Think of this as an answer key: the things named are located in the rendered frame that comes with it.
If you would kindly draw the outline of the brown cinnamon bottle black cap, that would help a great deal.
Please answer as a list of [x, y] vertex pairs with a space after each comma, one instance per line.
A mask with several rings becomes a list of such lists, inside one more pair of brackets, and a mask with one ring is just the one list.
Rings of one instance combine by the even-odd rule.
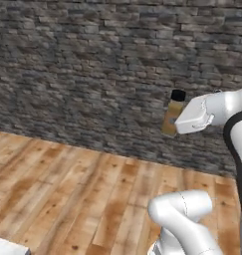
[[175, 121], [181, 114], [184, 106], [186, 92], [175, 89], [171, 92], [170, 102], [164, 115], [162, 133], [168, 136], [176, 135]]

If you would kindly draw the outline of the white counter corner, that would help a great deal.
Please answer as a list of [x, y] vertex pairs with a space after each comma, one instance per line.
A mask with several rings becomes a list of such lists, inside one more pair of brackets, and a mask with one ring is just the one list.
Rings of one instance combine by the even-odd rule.
[[28, 247], [0, 238], [0, 255], [31, 255]]

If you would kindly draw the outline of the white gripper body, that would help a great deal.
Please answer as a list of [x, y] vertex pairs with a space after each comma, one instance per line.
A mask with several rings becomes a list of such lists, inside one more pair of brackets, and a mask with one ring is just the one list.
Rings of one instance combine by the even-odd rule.
[[174, 123], [179, 134], [198, 132], [212, 123], [214, 114], [207, 112], [206, 99], [207, 95], [196, 97], [187, 104]]

